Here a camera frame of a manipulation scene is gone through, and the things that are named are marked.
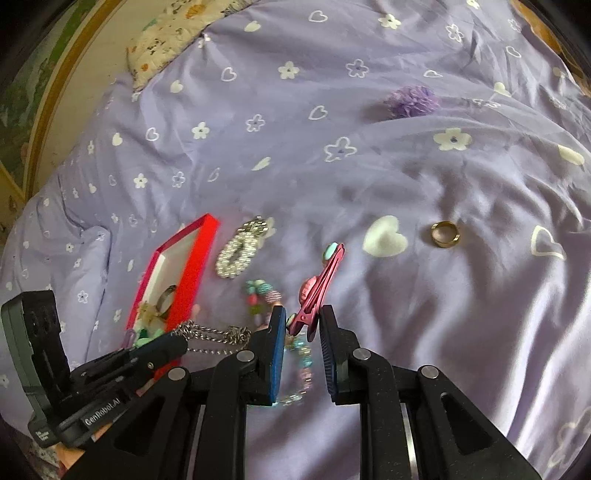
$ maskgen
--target teal bead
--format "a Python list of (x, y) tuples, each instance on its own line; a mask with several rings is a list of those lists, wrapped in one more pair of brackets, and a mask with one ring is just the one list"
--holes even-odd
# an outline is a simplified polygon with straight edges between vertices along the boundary
[(324, 250), (324, 261), (328, 262), (328, 260), (331, 259), (338, 246), (339, 244), (337, 242), (332, 242), (328, 247), (326, 247), (326, 250)]
[(256, 286), (256, 294), (260, 295), (261, 297), (265, 296), (267, 293), (273, 290), (273, 285), (265, 282), (260, 285)]

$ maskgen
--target jewelry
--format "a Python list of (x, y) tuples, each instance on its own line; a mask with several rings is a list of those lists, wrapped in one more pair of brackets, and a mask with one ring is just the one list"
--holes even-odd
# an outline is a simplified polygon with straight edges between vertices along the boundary
[(251, 339), (252, 332), (246, 327), (237, 327), (230, 325), (227, 330), (217, 330), (215, 328), (198, 325), (193, 320), (181, 323), (173, 330), (173, 333), (185, 337), (189, 340), (205, 340), (206, 342), (217, 342), (224, 345), (239, 345), (234, 350), (227, 349), (207, 349), (207, 348), (187, 348), (187, 352), (209, 353), (212, 355), (231, 355), (243, 350)]
[(168, 318), (168, 314), (170, 313), (170, 308), (173, 306), (173, 302), (171, 301), (165, 311), (162, 311), (162, 307), (164, 302), (174, 293), (177, 291), (176, 285), (169, 286), (166, 290), (162, 292), (162, 295), (159, 296), (158, 301), (156, 302), (156, 310), (159, 312), (159, 317), (166, 320)]
[[(260, 299), (263, 298), (264, 301), (269, 304), (270, 310), (272, 310), (275, 305), (279, 305), (281, 301), (281, 293), (273, 288), (273, 285), (264, 280), (247, 281), (246, 293), (248, 294), (248, 304), (251, 315), (255, 318), (255, 323), (257, 325), (262, 324), (262, 305)], [(271, 312), (269, 311), (267, 313), (267, 321), (265, 324), (268, 324), (270, 319)], [(312, 366), (312, 355), (310, 347), (306, 345), (305, 335), (286, 335), (284, 352), (285, 351), (293, 351), (300, 356), (300, 379), (302, 381), (302, 386), (296, 392), (277, 400), (273, 404), (274, 407), (277, 405), (288, 406), (300, 401), (312, 386), (312, 370), (310, 368)]]
[(252, 257), (256, 255), (259, 238), (265, 235), (267, 230), (267, 221), (260, 216), (236, 230), (236, 235), (217, 257), (216, 273), (222, 278), (234, 278), (245, 271)]
[[(449, 242), (442, 242), (436, 238), (436, 231), (440, 228), (450, 228), (454, 233), (454, 238)], [(434, 223), (431, 227), (431, 238), (435, 245), (441, 248), (450, 248), (453, 247), (456, 243), (460, 241), (460, 231), (458, 230), (457, 226), (454, 223), (444, 221), (444, 222), (437, 222)]]

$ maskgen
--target hair accessory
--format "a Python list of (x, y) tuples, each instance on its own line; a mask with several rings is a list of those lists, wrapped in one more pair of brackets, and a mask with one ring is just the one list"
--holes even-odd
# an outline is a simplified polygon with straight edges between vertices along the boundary
[(439, 108), (439, 98), (429, 87), (406, 86), (392, 92), (384, 102), (394, 118), (429, 115)]
[[(340, 261), (345, 256), (345, 246), (343, 244), (330, 244), (322, 256), (324, 270), (318, 276), (317, 281), (311, 287), (309, 293), (301, 304), (301, 309), (297, 314), (291, 315), (287, 319), (287, 329), (290, 335), (297, 335), (300, 333), (304, 325), (308, 326), (307, 336), (308, 341), (311, 342), (316, 334), (316, 326), (318, 324), (318, 311), (322, 307), (322, 301), (326, 290), (328, 290), (330, 282), (338, 268)], [(300, 289), (300, 296), (304, 287), (311, 279), (304, 282)]]
[(234, 278), (244, 272), (256, 255), (259, 238), (269, 230), (267, 221), (257, 216), (236, 230), (236, 235), (222, 249), (216, 261), (216, 272), (222, 278)]

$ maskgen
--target pink hair clip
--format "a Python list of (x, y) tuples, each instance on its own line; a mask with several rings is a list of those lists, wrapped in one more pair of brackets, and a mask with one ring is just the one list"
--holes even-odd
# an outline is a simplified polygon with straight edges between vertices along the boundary
[(312, 277), (304, 282), (300, 289), (301, 309), (287, 320), (287, 329), (290, 335), (297, 335), (304, 325), (307, 325), (308, 341), (314, 340), (318, 325), (318, 312), (322, 307), (324, 295), (344, 256), (345, 246), (343, 244), (334, 242), (326, 248), (322, 259), (324, 270), (318, 277)]

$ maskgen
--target red jewelry box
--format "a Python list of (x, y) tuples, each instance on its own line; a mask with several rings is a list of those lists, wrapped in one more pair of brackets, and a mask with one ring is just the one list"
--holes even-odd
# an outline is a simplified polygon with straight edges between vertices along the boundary
[(176, 285), (177, 289), (165, 331), (175, 329), (190, 317), (218, 226), (219, 221), (206, 213), (156, 249), (139, 285), (126, 330), (133, 329), (138, 306), (145, 301), (155, 306), (171, 285)]

